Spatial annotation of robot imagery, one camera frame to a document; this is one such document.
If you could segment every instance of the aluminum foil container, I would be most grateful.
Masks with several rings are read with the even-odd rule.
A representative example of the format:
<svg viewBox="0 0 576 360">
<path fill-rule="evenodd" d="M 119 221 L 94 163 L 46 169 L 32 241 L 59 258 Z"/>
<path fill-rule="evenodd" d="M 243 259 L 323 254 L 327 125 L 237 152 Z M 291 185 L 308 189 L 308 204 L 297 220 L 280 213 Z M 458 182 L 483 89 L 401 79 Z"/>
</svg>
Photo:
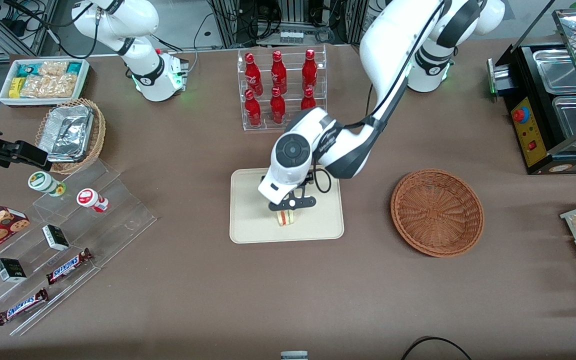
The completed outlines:
<svg viewBox="0 0 576 360">
<path fill-rule="evenodd" d="M 80 162 L 86 157 L 95 112 L 86 105 L 50 110 L 39 148 L 50 162 Z"/>
</svg>

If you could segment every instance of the red bottle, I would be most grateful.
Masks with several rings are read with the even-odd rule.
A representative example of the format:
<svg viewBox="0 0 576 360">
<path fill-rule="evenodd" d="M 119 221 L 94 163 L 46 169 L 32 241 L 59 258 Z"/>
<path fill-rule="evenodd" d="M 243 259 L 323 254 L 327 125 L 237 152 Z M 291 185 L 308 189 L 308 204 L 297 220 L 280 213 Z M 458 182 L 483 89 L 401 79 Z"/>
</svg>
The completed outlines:
<svg viewBox="0 0 576 360">
<path fill-rule="evenodd" d="M 261 96 L 264 93 L 264 86 L 261 84 L 261 71 L 259 66 L 255 63 L 255 57 L 250 52 L 244 56 L 246 59 L 246 82 L 248 88 L 254 91 L 254 94 Z"/>
<path fill-rule="evenodd" d="M 256 100 L 255 94 L 251 89 L 246 89 L 244 96 L 246 97 L 244 106 L 246 108 L 248 121 L 250 121 L 250 126 L 258 128 L 261 125 L 261 107 L 259 107 L 259 102 Z"/>
<path fill-rule="evenodd" d="M 272 88 L 270 109 L 272 109 L 272 121 L 274 121 L 275 124 L 283 124 L 286 120 L 286 101 L 284 101 L 281 90 L 279 90 L 277 86 Z"/>
<path fill-rule="evenodd" d="M 313 98 L 313 88 L 310 86 L 304 90 L 303 98 L 301 100 L 301 109 L 306 110 L 310 108 L 314 108 L 317 106 L 315 99 Z"/>
<path fill-rule="evenodd" d="M 301 87 L 304 91 L 311 87 L 317 87 L 317 63 L 315 62 L 315 50 L 309 48 L 306 50 L 306 61 L 301 68 Z"/>
<path fill-rule="evenodd" d="M 288 76 L 286 75 L 286 65 L 282 61 L 282 52 L 272 51 L 272 86 L 278 87 L 282 94 L 288 91 Z"/>
</svg>

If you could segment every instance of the acrylic bottle rack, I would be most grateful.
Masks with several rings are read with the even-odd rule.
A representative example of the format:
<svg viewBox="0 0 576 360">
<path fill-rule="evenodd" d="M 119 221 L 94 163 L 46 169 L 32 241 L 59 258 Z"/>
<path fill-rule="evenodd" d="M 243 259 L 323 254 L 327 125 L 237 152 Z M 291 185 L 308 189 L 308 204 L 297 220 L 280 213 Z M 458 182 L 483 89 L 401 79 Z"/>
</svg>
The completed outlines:
<svg viewBox="0 0 576 360">
<path fill-rule="evenodd" d="M 239 102 L 241 103 L 241 118 L 244 130 L 281 130 L 286 129 L 290 121 L 299 113 L 302 108 L 302 98 L 304 98 L 304 89 L 302 89 L 302 66 L 306 60 L 306 50 L 315 51 L 315 63 L 317 64 L 317 86 L 314 89 L 313 98 L 318 107 L 327 110 L 327 57 L 326 47 L 319 46 L 299 46 L 299 47 L 282 47 L 281 57 L 286 66 L 286 75 L 288 80 L 288 91 L 284 93 L 283 99 L 286 105 L 286 114 L 284 123 L 274 123 L 270 109 L 270 100 L 272 99 L 271 89 L 273 81 L 270 75 L 270 69 L 273 66 L 273 51 L 276 48 L 248 48 L 239 50 L 237 54 L 237 79 L 239 86 Z M 254 62 L 261 71 L 261 84 L 263 85 L 263 94 L 257 96 L 256 100 L 261 107 L 261 126 L 252 127 L 246 114 L 244 92 L 248 88 L 246 82 L 246 61 L 244 55 L 252 53 Z"/>
<path fill-rule="evenodd" d="M 4 333 L 23 335 L 156 221 L 146 206 L 126 189 L 119 173 L 101 160 L 69 175 L 63 182 L 66 193 L 57 198 L 44 194 L 36 200 L 24 211 L 30 226 L 0 246 L 0 258 L 19 260 L 27 276 L 16 284 L 3 282 L 0 278 L 0 312 L 33 296 L 41 288 L 46 289 L 49 298 L 48 302 L 36 305 L 0 326 Z M 95 212 L 78 205 L 76 196 L 85 188 L 95 189 L 108 199 L 108 210 Z M 61 228 L 70 243 L 67 250 L 57 251 L 48 246 L 42 232 L 46 224 Z M 93 258 L 48 285 L 46 274 L 85 248 L 89 248 Z"/>
</svg>

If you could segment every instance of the brown table surface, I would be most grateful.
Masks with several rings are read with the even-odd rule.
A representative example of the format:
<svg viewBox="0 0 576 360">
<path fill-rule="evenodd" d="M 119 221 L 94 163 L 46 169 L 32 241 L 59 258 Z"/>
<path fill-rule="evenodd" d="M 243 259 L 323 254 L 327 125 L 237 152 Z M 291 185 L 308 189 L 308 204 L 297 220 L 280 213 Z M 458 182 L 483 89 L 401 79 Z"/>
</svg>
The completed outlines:
<svg viewBox="0 0 576 360">
<path fill-rule="evenodd" d="M 407 92 L 361 174 L 341 181 L 343 237 L 268 244 L 229 238 L 231 174 L 267 167 L 278 137 L 242 130 L 237 51 L 202 52 L 187 91 L 161 103 L 135 91 L 119 57 L 90 57 L 102 158 L 160 219 L 28 333 L 0 328 L 0 359 L 271 360 L 304 349 L 391 360 L 424 335 L 479 359 L 576 359 L 576 248 L 559 218 L 576 208 L 576 175 L 526 175 L 503 102 L 486 97 L 486 59 L 508 44 L 467 41 L 437 91 Z M 359 57 L 327 52 L 329 113 L 357 121 L 370 86 Z M 2 105 L 4 138 L 33 141 L 45 112 Z M 483 235 L 465 255 L 422 255 L 391 221 L 398 180 L 430 167 L 466 180 L 483 204 Z M 0 205 L 38 198 L 32 171 L 0 168 Z M 409 357 L 460 358 L 427 342 Z"/>
</svg>

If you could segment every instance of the wicker basket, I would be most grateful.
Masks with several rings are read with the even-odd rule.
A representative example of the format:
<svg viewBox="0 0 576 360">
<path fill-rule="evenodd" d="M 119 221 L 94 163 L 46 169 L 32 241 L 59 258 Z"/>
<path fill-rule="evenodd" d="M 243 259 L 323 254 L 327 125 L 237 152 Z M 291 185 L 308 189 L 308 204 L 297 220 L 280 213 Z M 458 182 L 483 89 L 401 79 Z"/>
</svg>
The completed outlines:
<svg viewBox="0 0 576 360">
<path fill-rule="evenodd" d="M 106 120 L 104 119 L 104 114 L 101 113 L 99 107 L 97 107 L 94 102 L 86 98 L 78 98 L 77 100 L 64 102 L 63 104 L 57 105 L 57 107 L 73 107 L 75 105 L 86 105 L 94 110 L 94 119 L 92 129 L 90 130 L 87 154 L 80 162 L 53 162 L 52 168 L 50 169 L 53 173 L 70 175 L 83 167 L 90 166 L 98 159 L 99 153 L 101 153 L 101 149 L 104 146 L 104 137 L 106 136 Z M 37 131 L 37 135 L 34 137 L 35 146 L 39 145 L 39 140 L 42 138 L 46 120 L 48 120 L 48 114 L 43 117 L 39 131 Z"/>
<path fill-rule="evenodd" d="M 484 228 L 482 203 L 473 189 L 434 168 L 402 178 L 392 193 L 390 214 L 410 246 L 440 258 L 466 253 Z"/>
</svg>

